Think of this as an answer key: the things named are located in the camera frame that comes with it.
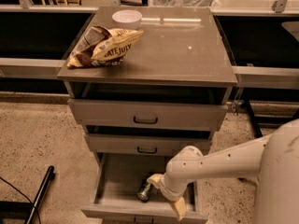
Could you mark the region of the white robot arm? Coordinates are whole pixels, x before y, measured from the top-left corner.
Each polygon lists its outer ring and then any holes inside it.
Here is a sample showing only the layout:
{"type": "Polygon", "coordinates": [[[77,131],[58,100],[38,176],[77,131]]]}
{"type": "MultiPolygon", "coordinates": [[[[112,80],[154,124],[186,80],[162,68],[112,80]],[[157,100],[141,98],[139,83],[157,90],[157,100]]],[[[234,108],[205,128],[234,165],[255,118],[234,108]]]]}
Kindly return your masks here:
{"type": "Polygon", "coordinates": [[[202,178],[256,177],[253,224],[299,224],[299,120],[273,133],[222,151],[203,155],[186,146],[148,178],[169,201],[177,219],[186,216],[183,194],[202,178]]]}

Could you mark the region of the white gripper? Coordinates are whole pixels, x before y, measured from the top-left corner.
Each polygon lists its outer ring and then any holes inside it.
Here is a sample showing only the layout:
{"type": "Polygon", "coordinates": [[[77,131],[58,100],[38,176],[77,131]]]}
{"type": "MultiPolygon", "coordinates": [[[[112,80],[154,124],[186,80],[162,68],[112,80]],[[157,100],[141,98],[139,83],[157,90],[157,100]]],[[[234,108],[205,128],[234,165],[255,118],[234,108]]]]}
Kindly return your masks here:
{"type": "Polygon", "coordinates": [[[181,221],[186,215],[186,204],[182,197],[188,182],[184,179],[171,178],[168,174],[154,174],[147,178],[156,189],[160,189],[163,196],[168,199],[170,206],[176,214],[177,220],[181,221]]]}

